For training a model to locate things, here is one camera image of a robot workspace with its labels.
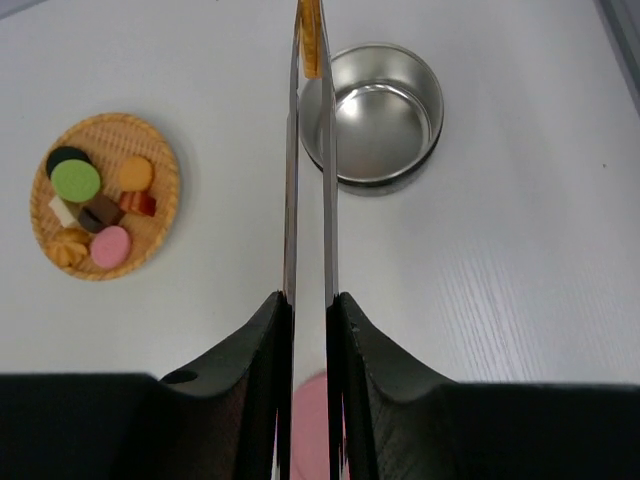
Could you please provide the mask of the red brown caramel sweet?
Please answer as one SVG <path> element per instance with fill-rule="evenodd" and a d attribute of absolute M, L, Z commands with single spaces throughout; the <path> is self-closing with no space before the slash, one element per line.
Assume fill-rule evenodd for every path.
<path fill-rule="evenodd" d="M 156 212 L 156 199 L 147 191 L 123 191 L 118 206 L 128 214 L 153 217 Z"/>

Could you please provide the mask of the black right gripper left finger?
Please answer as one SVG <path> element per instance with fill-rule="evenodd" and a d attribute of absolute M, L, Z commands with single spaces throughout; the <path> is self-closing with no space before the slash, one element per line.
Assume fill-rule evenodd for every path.
<path fill-rule="evenodd" d="M 1 378 L 5 479 L 267 479 L 286 409 L 275 292 L 238 330 L 162 378 L 30 373 Z"/>

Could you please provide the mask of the green round macaron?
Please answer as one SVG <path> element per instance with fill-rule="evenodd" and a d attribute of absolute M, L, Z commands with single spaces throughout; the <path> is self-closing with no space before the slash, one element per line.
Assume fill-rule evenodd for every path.
<path fill-rule="evenodd" d="M 92 164 L 79 159 L 58 164 L 51 173 L 50 181 L 56 195 L 72 203 L 91 200 L 102 186 L 99 171 Z"/>

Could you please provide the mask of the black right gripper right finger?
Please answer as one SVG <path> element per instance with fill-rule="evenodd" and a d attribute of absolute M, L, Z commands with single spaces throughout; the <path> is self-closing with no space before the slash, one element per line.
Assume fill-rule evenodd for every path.
<path fill-rule="evenodd" d="M 635 479 L 639 389 L 460 383 L 343 293 L 326 317 L 333 479 Z"/>

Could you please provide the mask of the tan dotted biscuit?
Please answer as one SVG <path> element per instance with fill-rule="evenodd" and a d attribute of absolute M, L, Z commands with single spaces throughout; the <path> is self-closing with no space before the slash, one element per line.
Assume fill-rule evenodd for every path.
<path fill-rule="evenodd" d="M 304 74 L 307 79 L 317 79 L 322 75 L 320 59 L 322 37 L 320 1 L 300 0 L 298 9 Z"/>

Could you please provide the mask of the orange round macaron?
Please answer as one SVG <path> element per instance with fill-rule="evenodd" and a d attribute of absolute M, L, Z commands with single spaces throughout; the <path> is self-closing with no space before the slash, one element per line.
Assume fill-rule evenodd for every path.
<path fill-rule="evenodd" d="M 152 163 L 141 156 L 127 158 L 119 169 L 119 185 L 123 191 L 147 191 L 154 179 Z"/>

